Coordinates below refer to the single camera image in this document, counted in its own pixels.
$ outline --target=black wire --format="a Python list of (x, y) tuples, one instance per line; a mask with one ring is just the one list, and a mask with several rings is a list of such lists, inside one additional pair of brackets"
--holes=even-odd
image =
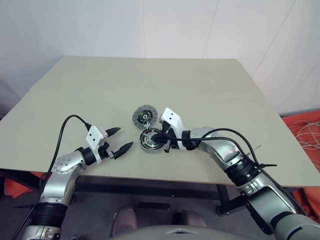
[(33, 206), (31, 207), (30, 211), (27, 213), (27, 215), (24, 217), (23, 221), (20, 223), (20, 225), (19, 225), (18, 228), (16, 229), (16, 231), (15, 231), (14, 235), (12, 236), (11, 240), (15, 240), (15, 239), (17, 238), (17, 236), (18, 236), (19, 232), (21, 231), (22, 227), (25, 225), (26, 221), (28, 220), (28, 218), (31, 216), (31, 214), (32, 214), (33, 211), (35, 210), (35, 207), (36, 207), (37, 203), (39, 202), (39, 200), (40, 200), (40, 198), (41, 198), (41, 195), (42, 195), (42, 193), (43, 193), (43, 191), (44, 191), (44, 189), (45, 189), (45, 186), (46, 186), (46, 184), (47, 184), (47, 181), (48, 181), (48, 179), (49, 179), (49, 177), (50, 177), (50, 173), (51, 173), (51, 171), (52, 171), (52, 168), (53, 168), (53, 166), (54, 166), (54, 164), (55, 164), (55, 161), (56, 161), (56, 158), (57, 158), (57, 155), (58, 155), (58, 151), (59, 151), (59, 148), (60, 148), (60, 143), (61, 143), (61, 140), (62, 140), (62, 135), (63, 135), (63, 133), (64, 133), (65, 126), (66, 126), (68, 120), (71, 119), (71, 118), (73, 118), (73, 117), (74, 117), (74, 118), (77, 118), (77, 119), (79, 119), (81, 122), (83, 122), (83, 124), (85, 125), (85, 127), (87, 128), (87, 130), (89, 130), (89, 128), (90, 128), (91, 125), (90, 125), (89, 123), (87, 123), (86, 121), (84, 121), (84, 120), (83, 120), (81, 117), (79, 117), (78, 115), (75, 115), (75, 114), (70, 115), (70, 116), (68, 116), (68, 117), (63, 121), (62, 126), (61, 126), (61, 129), (60, 129), (58, 141), (57, 141), (57, 143), (56, 143), (55, 151), (54, 151), (54, 154), (53, 154), (53, 158), (52, 158), (52, 161), (51, 161), (51, 164), (50, 164), (50, 167), (49, 167), (47, 173), (45, 174), (45, 178), (44, 178), (44, 180), (43, 180), (43, 183), (42, 183), (41, 186), (40, 186), (38, 195), (37, 195), (37, 197), (36, 197), (36, 199), (35, 199), (35, 201), (34, 201)]
[(304, 209), (296, 202), (296, 200), (289, 194), (286, 192), (286, 190), (276, 181), (274, 180), (262, 167), (262, 165), (258, 162), (258, 159), (257, 159), (257, 156), (255, 154), (255, 151), (254, 149), (252, 148), (250, 142), (241, 134), (239, 133), (238, 131), (236, 130), (233, 130), (231, 128), (216, 128), (216, 129), (213, 129), (213, 130), (210, 130), (208, 131), (206, 134), (204, 134), (202, 137), (200, 138), (176, 138), (176, 137), (172, 137), (172, 136), (169, 136), (167, 135), (166, 133), (164, 133), (164, 135), (166, 137), (168, 137), (169, 139), (171, 140), (175, 140), (175, 141), (188, 141), (188, 142), (195, 142), (195, 141), (199, 141), (197, 144), (196, 144), (196, 148), (199, 146), (199, 144), (201, 143), (201, 141), (210, 141), (210, 140), (228, 140), (230, 142), (233, 142), (236, 147), (239, 149), (240, 153), (242, 155), (246, 155), (244, 153), (244, 151), (242, 150), (242, 148), (240, 147), (240, 145), (233, 139), (231, 138), (228, 138), (228, 137), (206, 137), (208, 136), (209, 134), (211, 133), (214, 133), (214, 132), (219, 132), (219, 131), (227, 131), (227, 132), (232, 132), (236, 135), (238, 135), (245, 143), (246, 145), (248, 146), (249, 150), (250, 150), (250, 153), (252, 155), (252, 158), (254, 160), (254, 163), (256, 164), (256, 167), (264, 174), (266, 175), (267, 178), (270, 179), (270, 181), (284, 194), (287, 196), (287, 198), (291, 201), (291, 203), (294, 205), (294, 207), (296, 208), (296, 211), (297, 212), (300, 212), (300, 214), (302, 215), (307, 215), (306, 212), (304, 211)]

